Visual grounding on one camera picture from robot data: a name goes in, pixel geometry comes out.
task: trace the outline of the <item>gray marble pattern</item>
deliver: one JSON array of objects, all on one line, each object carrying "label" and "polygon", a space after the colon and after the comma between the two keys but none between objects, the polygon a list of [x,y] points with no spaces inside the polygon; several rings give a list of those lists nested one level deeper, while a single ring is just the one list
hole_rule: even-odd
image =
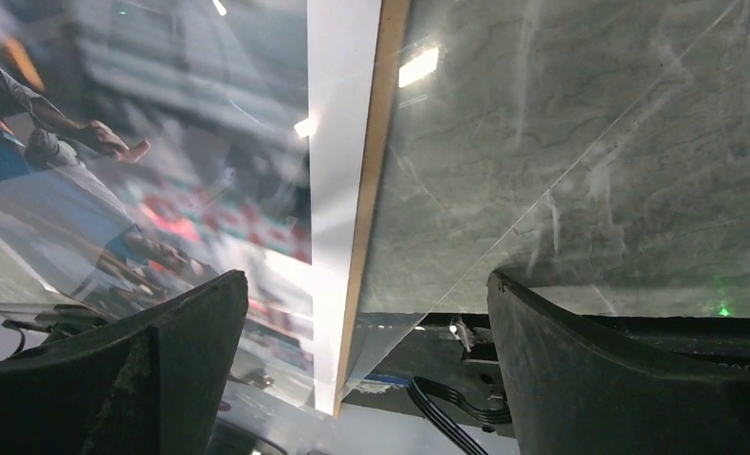
[{"label": "gray marble pattern", "polygon": [[364,312],[750,317],[750,0],[414,0]]}]

